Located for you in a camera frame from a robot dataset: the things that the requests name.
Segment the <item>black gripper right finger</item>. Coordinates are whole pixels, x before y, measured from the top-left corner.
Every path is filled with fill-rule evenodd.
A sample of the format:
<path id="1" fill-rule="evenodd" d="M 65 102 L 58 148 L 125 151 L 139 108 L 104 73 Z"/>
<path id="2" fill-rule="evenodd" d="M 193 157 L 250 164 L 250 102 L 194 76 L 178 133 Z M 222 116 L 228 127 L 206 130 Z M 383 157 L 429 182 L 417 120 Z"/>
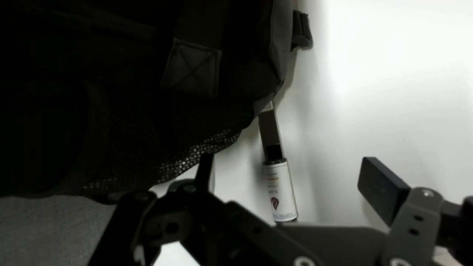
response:
<path id="1" fill-rule="evenodd" d="M 382 266 L 435 266 L 438 247 L 473 266 L 473 197 L 454 204 L 435 189 L 411 188 L 376 157 L 363 158 L 358 191 L 389 226 Z"/>

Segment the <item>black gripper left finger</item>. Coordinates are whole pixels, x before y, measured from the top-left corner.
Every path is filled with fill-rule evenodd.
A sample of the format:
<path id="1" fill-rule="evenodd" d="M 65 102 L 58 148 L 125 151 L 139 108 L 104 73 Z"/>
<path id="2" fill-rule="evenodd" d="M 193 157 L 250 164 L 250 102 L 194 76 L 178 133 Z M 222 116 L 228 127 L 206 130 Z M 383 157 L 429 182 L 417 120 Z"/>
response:
<path id="1" fill-rule="evenodd" d="M 204 154 L 197 176 L 172 184 L 164 197 L 125 195 L 88 266 L 153 266 L 173 243 L 200 266 L 326 266 L 280 229 L 213 195 L 213 160 Z"/>

